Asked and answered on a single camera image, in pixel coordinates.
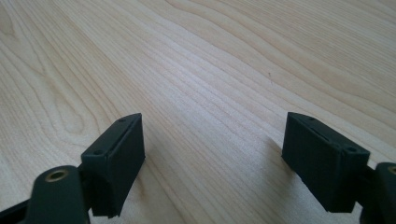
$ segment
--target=light wood surface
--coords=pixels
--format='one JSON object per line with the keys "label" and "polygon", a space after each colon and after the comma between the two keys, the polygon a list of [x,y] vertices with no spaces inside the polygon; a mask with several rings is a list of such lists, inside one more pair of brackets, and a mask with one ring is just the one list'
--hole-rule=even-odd
{"label": "light wood surface", "polygon": [[393,0],[0,3],[1,210],[137,112],[147,159],[92,223],[357,223],[280,158],[288,111],[396,161]]}

